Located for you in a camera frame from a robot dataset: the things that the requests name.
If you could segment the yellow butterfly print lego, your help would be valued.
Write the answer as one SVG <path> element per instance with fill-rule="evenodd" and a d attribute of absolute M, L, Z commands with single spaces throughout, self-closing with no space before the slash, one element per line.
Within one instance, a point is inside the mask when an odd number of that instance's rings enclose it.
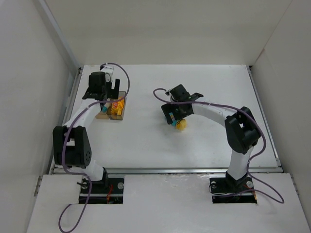
<path fill-rule="evenodd" d="M 116 110 L 119 110 L 119 109 L 122 109 L 123 108 L 123 102 L 122 101 L 116 101 L 116 102 L 113 102 L 111 104 L 111 108 L 116 111 Z"/>

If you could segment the colourful lego figure stack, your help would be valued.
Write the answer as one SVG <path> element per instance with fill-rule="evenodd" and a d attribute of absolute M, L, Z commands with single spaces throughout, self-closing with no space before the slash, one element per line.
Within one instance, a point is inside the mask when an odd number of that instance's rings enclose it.
<path fill-rule="evenodd" d="M 169 113 L 169 116 L 172 120 L 171 125 L 174 126 L 177 130 L 183 131 L 187 127 L 187 122 L 185 119 L 176 120 L 173 113 Z"/>

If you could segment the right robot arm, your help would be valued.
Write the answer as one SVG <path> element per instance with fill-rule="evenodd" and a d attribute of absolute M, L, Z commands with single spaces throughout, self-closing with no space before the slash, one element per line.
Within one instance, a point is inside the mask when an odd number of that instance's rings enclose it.
<path fill-rule="evenodd" d="M 261 137 L 252 112 L 243 107 L 208 103 L 199 93 L 189 94 L 183 85 L 165 91 L 170 101 L 161 106 L 169 125 L 182 130 L 186 127 L 185 118 L 190 115 L 206 117 L 225 128 L 226 138 L 231 147 L 231 160 L 225 181 L 232 187 L 241 185 L 247 177 L 247 162 L 253 147 Z"/>

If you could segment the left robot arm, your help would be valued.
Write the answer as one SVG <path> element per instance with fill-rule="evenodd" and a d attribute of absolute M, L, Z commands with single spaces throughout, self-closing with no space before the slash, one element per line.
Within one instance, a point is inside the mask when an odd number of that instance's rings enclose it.
<path fill-rule="evenodd" d="M 69 174 L 83 174 L 94 182 L 103 179 L 104 168 L 92 159 L 87 131 L 105 101 L 119 97 L 120 80 L 116 79 L 113 86 L 112 76 L 112 71 L 92 72 L 80 107 L 69 121 L 52 132 L 55 163 Z"/>

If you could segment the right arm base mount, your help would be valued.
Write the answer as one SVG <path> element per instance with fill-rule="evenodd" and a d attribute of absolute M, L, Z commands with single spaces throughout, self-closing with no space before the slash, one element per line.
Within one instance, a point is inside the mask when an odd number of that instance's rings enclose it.
<path fill-rule="evenodd" d="M 213 204 L 257 204 L 256 194 L 253 191 L 253 181 L 250 177 L 246 177 L 237 186 L 230 185 L 226 177 L 212 177 L 209 181 L 208 189 L 212 194 Z"/>

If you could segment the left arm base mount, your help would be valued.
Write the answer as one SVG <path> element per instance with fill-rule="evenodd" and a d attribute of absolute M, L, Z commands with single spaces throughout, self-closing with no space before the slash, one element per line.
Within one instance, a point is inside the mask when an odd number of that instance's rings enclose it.
<path fill-rule="evenodd" d="M 85 204 L 89 192 L 89 182 L 83 178 L 77 182 L 80 187 L 79 204 Z M 108 178 L 106 181 L 92 182 L 88 204 L 123 204 L 124 178 Z"/>

